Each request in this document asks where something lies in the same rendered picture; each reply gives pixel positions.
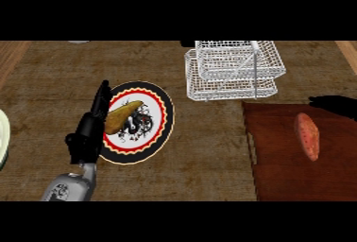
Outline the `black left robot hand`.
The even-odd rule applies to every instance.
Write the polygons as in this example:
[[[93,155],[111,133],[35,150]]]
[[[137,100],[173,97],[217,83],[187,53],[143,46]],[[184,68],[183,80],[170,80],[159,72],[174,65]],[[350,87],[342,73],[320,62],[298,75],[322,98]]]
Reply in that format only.
[[[72,164],[94,164],[103,142],[105,121],[114,94],[109,81],[103,80],[90,111],[84,113],[74,133],[65,137]]]

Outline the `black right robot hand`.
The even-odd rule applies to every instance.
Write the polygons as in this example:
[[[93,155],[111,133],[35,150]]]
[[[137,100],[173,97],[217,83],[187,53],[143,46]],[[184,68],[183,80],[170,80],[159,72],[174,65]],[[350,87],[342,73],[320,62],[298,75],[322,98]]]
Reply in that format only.
[[[357,122],[357,99],[341,95],[310,96],[310,106],[348,117]]]

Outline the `orange sweet potato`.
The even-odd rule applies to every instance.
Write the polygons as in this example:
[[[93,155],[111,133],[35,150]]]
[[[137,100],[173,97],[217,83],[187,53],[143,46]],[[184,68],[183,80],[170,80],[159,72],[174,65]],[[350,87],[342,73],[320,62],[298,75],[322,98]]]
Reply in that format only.
[[[319,159],[319,127],[307,113],[301,112],[294,120],[297,139],[308,159]]]

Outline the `reddish-brown wooden tray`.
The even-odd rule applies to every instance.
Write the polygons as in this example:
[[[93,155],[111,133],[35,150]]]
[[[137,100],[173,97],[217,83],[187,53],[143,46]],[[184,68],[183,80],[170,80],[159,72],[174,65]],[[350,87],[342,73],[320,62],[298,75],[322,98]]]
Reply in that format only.
[[[260,200],[357,200],[357,122],[301,104],[245,103]],[[307,113],[319,127],[319,158],[298,142],[294,120]]]

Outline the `yellow-brown pear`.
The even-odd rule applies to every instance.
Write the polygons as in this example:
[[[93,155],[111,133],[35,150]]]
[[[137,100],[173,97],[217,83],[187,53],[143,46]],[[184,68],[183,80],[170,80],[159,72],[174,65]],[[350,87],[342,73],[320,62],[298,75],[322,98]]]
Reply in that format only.
[[[117,108],[114,111],[108,113],[106,117],[106,123],[105,123],[105,132],[112,135],[120,132],[125,120],[137,107],[143,104],[140,100],[131,101],[125,105],[122,105],[120,108]]]

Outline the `round black patterned plate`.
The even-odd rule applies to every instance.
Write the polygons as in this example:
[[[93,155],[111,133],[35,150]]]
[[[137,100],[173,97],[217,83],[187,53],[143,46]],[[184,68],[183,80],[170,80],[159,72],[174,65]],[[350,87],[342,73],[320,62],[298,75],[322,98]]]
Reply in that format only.
[[[103,132],[100,157],[112,164],[148,160],[161,150],[173,132],[174,105],[165,90],[148,81],[130,81],[112,88],[109,112],[131,101],[143,104],[128,116],[118,133]]]

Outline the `pale green plate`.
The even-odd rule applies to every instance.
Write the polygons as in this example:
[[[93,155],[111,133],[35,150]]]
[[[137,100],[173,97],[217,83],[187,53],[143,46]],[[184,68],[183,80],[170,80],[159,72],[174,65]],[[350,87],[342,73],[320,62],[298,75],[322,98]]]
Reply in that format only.
[[[0,110],[0,171],[9,158],[10,134],[10,120],[3,110]]]

